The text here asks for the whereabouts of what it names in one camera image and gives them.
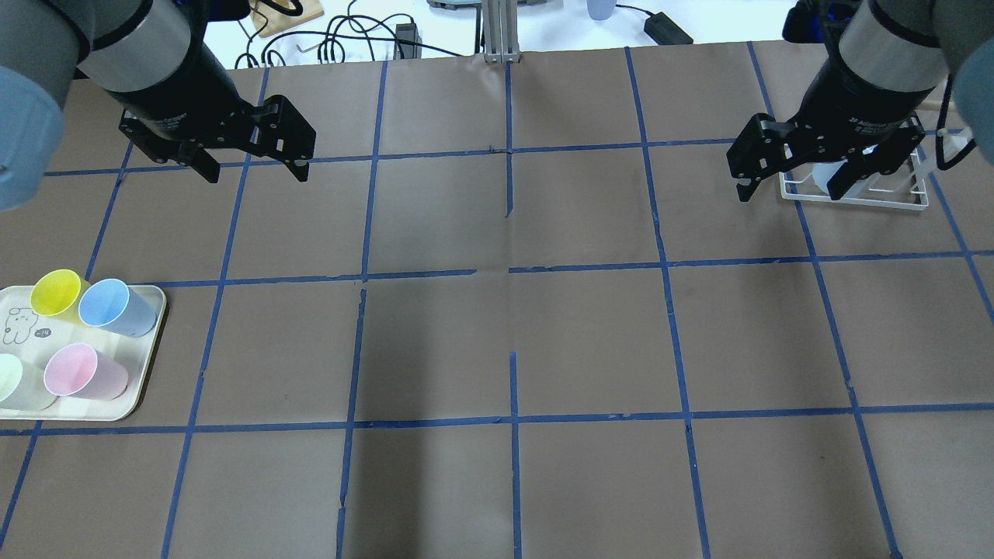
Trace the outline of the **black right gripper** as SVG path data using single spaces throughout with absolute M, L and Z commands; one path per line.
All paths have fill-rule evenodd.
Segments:
M 924 139 L 922 120 L 916 114 L 894 130 L 869 137 L 856 134 L 849 124 L 847 120 L 826 127 L 794 120 L 780 123 L 767 113 L 750 117 L 727 151 L 739 202 L 748 203 L 763 180 L 775 173 L 838 161 L 843 167 L 829 182 L 829 198 L 842 200 L 856 181 L 897 171 Z

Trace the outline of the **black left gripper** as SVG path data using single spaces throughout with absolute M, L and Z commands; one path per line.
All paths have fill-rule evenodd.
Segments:
M 284 95 L 272 95 L 262 105 L 242 102 L 214 113 L 149 120 L 125 109 L 120 131 L 151 160 L 191 163 L 210 184 L 219 182 L 221 164 L 209 151 L 235 149 L 255 157 L 289 164 L 298 182 L 306 182 L 317 134 L 301 111 Z

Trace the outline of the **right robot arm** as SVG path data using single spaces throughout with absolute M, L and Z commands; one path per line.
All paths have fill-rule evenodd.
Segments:
M 954 103 L 971 137 L 952 157 L 938 137 L 935 166 L 948 170 L 974 151 L 992 160 L 990 1 L 799 1 L 782 38 L 823 43 L 827 59 L 794 116 L 757 113 L 728 149 L 742 202 L 766 178 L 806 164 L 833 201 L 897 172 L 923 141 L 916 111 L 941 82 L 938 130 Z

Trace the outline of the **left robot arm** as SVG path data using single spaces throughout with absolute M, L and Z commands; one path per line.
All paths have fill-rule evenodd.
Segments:
M 1 207 L 28 204 L 64 134 L 76 74 L 122 106 L 118 127 L 153 162 L 210 183 L 234 149 L 308 180 L 316 132 L 283 95 L 243 99 L 205 42 L 209 1 L 4 1 Z

